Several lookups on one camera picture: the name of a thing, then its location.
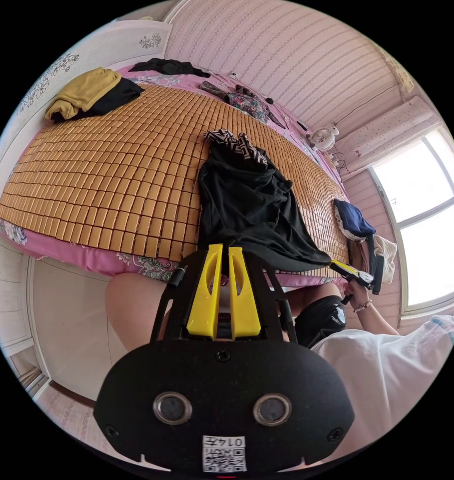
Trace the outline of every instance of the window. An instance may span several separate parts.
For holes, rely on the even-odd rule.
[[[435,130],[370,169],[395,231],[402,313],[454,302],[454,152]]]

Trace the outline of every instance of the hand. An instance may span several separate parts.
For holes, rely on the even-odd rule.
[[[348,282],[344,291],[345,295],[353,295],[350,300],[350,305],[357,309],[360,305],[364,305],[370,299],[368,296],[368,289],[355,280]]]

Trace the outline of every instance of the pink bedsheet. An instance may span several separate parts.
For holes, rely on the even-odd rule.
[[[193,91],[198,94],[218,99],[215,95],[198,88],[204,80],[202,77],[196,75],[168,76],[162,75],[156,71],[129,72],[130,68],[132,68],[132,66],[122,68],[119,72],[123,77],[132,79],[136,83],[153,83],[156,85],[163,85],[191,92]],[[211,73],[211,77],[208,81],[223,90],[233,91],[235,85],[243,85],[238,80],[231,79],[224,75],[219,75],[213,72],[209,73]],[[297,119],[277,104],[270,105],[269,107],[272,113],[286,128],[283,129],[270,120],[268,120],[268,125],[317,162],[317,164],[341,187],[346,198],[348,198],[337,171],[332,168],[321,154],[314,152],[306,143],[305,132],[297,124]],[[133,272],[154,279],[167,281],[170,279],[172,272],[177,266],[177,262],[164,258],[141,257],[138,255],[102,250],[100,248],[95,249],[88,246],[85,247],[83,245],[57,240],[56,238],[12,225],[2,219],[0,219],[0,235],[2,235],[8,242],[12,243],[17,249],[27,255],[35,257],[36,259],[50,257],[61,262],[76,265],[88,272],[91,271],[109,277],[124,272]],[[278,273],[277,277],[283,287],[304,287],[321,285],[328,282],[342,284],[344,282],[342,278],[295,275],[291,273]]]

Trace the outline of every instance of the qr code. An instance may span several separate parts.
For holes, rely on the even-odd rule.
[[[246,472],[245,437],[204,436],[203,471]]]

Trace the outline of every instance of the circular sensor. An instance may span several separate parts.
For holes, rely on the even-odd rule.
[[[166,391],[153,401],[153,412],[167,425],[181,425],[190,420],[192,405],[181,393]]]
[[[253,407],[255,420],[266,427],[276,427],[286,422],[292,413],[290,400],[280,393],[268,393],[260,397]]]

